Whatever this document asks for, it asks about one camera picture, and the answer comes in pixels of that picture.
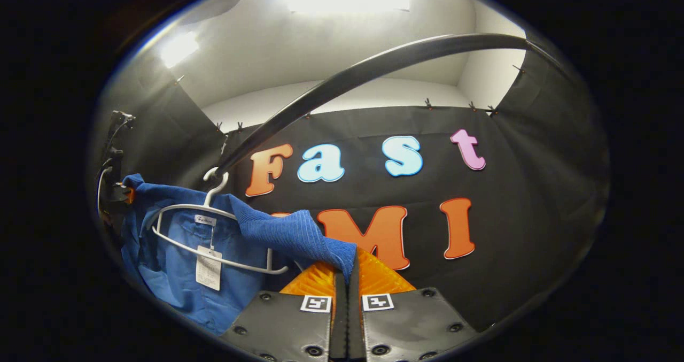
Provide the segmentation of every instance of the hanger hook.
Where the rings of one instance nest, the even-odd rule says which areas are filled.
[[[208,179],[211,176],[213,176],[213,174],[216,172],[217,169],[218,169],[218,167],[213,167],[212,169],[208,170],[208,172],[205,174],[204,180],[208,181]],[[227,183],[228,183],[228,172],[225,172],[223,174],[223,178],[221,179],[221,184],[218,184],[217,187],[212,188],[207,192],[207,198],[205,198],[205,207],[209,206],[209,204],[212,202],[212,196],[214,196],[215,194],[220,192],[223,189],[223,187],[226,186]]]

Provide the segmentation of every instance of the white ceiling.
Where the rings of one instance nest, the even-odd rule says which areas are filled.
[[[211,1],[206,9],[214,13],[207,16],[220,2]],[[327,79],[421,38],[475,29],[472,0],[410,0],[408,12],[364,14],[291,13],[284,0],[241,0],[218,16],[177,25],[173,34],[194,32],[199,49],[170,71],[183,76],[180,85],[205,108],[252,91]],[[467,57],[438,58],[387,77],[456,85]]]

